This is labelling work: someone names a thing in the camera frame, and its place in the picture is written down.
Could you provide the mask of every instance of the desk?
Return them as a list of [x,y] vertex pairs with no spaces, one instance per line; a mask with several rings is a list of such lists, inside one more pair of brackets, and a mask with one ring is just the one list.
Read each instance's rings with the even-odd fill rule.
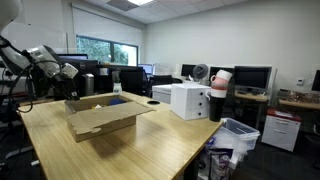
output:
[[261,120],[261,116],[262,116],[263,105],[264,105],[264,103],[268,102],[268,97],[261,96],[261,95],[252,95],[250,93],[240,94],[238,92],[235,92],[234,96],[236,98],[249,99],[249,100],[254,100],[256,102],[259,102],[259,109],[258,109],[258,113],[257,113],[257,117],[256,117],[257,120],[256,120],[256,126],[255,126],[255,128],[258,129],[259,124],[260,124],[260,120]]
[[279,100],[279,103],[287,106],[320,110],[320,104],[316,104],[316,103],[292,102],[292,101],[281,100],[281,99]]
[[207,118],[184,121],[168,104],[122,95],[155,111],[138,116],[135,126],[79,143],[67,127],[64,101],[21,114],[47,179],[174,179],[221,126]]

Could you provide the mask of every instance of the open cardboard box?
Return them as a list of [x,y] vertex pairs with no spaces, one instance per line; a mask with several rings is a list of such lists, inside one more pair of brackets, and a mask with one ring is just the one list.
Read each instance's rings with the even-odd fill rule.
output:
[[[125,103],[110,105],[115,99]],[[102,108],[92,109],[96,105]],[[136,124],[136,116],[151,111],[121,95],[65,102],[68,127],[76,142]]]

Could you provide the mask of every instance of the translucent storage bin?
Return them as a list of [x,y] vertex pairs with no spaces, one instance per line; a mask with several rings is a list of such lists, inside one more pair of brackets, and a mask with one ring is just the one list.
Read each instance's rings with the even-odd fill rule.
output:
[[237,152],[248,151],[254,149],[256,141],[260,136],[260,132],[241,122],[231,118],[225,118],[226,122],[221,126],[220,130],[228,132],[233,136],[233,147]]

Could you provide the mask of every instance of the window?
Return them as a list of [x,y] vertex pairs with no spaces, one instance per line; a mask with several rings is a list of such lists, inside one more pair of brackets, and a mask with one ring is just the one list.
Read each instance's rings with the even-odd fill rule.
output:
[[138,46],[77,35],[78,53],[88,54],[89,59],[101,63],[111,62],[121,65],[136,66]]

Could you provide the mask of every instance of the ceiling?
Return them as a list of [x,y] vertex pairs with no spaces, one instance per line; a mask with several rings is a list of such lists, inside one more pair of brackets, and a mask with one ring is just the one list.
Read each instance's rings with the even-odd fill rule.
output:
[[144,24],[194,14],[210,9],[237,4],[247,0],[156,0],[140,7],[123,11],[107,3],[110,0],[83,0],[92,5],[126,16]]

